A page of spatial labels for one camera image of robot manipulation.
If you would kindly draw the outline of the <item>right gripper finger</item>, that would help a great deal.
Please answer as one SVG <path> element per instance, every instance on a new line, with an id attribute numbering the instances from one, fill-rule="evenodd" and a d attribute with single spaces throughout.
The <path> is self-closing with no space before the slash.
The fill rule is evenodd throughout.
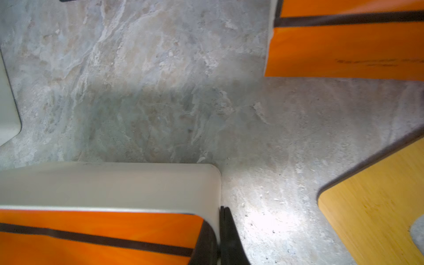
<path id="1" fill-rule="evenodd" d="M 220 207 L 219 220 L 221 264 L 250 265 L 229 207 Z"/>

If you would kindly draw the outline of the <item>yellow bamboo lid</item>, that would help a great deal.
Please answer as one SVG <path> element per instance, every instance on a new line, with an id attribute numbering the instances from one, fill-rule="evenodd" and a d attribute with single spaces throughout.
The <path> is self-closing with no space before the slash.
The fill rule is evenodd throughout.
<path id="1" fill-rule="evenodd" d="M 423 264 L 410 235 L 424 214 L 423 129 L 326 185 L 317 204 L 357 264 Z"/>

